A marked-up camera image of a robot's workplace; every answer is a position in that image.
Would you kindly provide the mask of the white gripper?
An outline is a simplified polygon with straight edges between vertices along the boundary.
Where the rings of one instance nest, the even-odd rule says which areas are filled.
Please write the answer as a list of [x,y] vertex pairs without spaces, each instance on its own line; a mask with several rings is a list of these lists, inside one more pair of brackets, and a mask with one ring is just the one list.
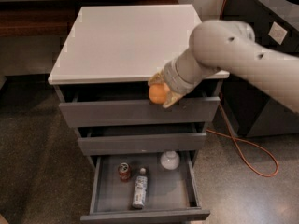
[[200,83],[200,68],[196,61],[180,62],[173,60],[166,64],[164,70],[153,75],[148,85],[166,83],[171,91],[166,93],[163,108],[169,108],[182,96],[190,93]]

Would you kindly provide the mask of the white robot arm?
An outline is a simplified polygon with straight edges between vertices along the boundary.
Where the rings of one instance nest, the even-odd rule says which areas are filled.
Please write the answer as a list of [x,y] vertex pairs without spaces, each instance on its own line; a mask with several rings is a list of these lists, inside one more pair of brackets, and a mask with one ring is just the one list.
[[196,26],[189,46],[149,79],[149,98],[168,108],[220,70],[299,112],[299,58],[260,46],[253,29],[242,21]]

